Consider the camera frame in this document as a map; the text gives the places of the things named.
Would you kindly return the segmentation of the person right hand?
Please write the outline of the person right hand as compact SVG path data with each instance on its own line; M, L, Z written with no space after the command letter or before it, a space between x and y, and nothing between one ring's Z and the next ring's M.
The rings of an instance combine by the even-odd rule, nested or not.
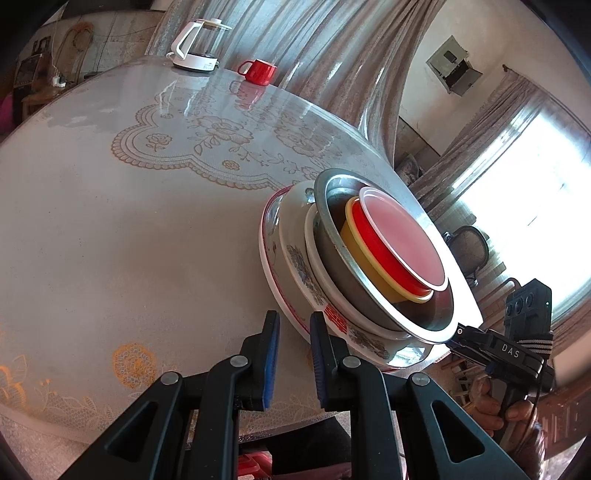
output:
M508 439L501 442L501 448L507 453L515 454L520 447L525 447L538 438L539 432L535 426L537 409L531 401L521 400L502 414L501 403L492 397L491 389L491 380L486 375L481 375L473 382L470 415L490 436L504 427L505 432L508 432L508 428L512 426L513 430Z

